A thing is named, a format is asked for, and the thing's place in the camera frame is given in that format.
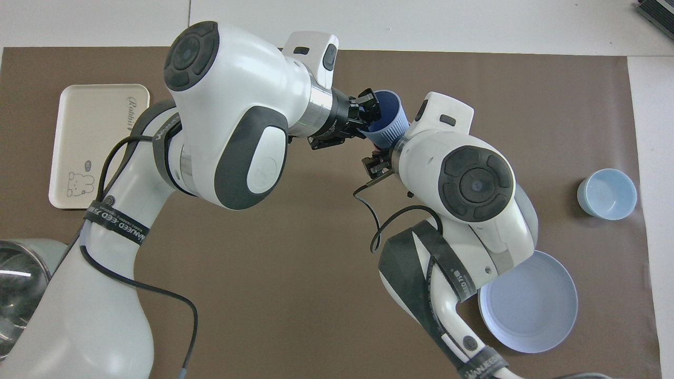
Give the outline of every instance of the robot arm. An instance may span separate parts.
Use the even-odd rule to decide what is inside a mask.
[[[379,103],[371,90],[355,98],[331,87],[337,47],[329,34],[295,33],[280,52],[216,22],[186,29],[164,64],[175,103],[154,105],[137,121],[132,135],[152,143],[127,149],[2,377],[147,378],[152,337],[135,289],[103,276],[79,247],[132,278],[135,253],[173,191],[246,209],[273,190],[291,138],[309,138],[314,149],[364,138]],[[531,255],[537,236],[512,168],[468,135],[471,120],[470,107],[432,92],[389,148],[385,163],[440,225],[423,221],[389,239],[379,271],[463,378],[519,378],[456,313],[458,302]]]

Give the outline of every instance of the brown paper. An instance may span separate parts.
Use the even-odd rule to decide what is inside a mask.
[[[10,48],[0,74],[0,237],[69,242],[82,211],[49,204],[59,94],[71,84],[140,83],[156,102],[167,48]],[[570,336],[541,354],[496,341],[471,299],[461,313],[513,371],[551,378],[580,371],[660,378],[640,204],[622,221],[586,216],[578,184],[605,167],[639,185],[624,57],[342,51],[335,87],[390,89],[414,117],[428,91],[475,109],[472,134],[498,148],[540,218],[538,248],[578,289]],[[351,193],[366,182],[366,141],[312,152],[289,148],[284,175],[243,212],[174,194],[137,256],[136,279],[192,299],[200,311],[192,378],[456,378],[423,329],[394,302],[368,252],[374,224]],[[414,203],[397,179],[367,190],[381,217]],[[406,214],[385,234],[423,213]],[[151,378],[175,375],[191,314],[141,291],[154,333]]]

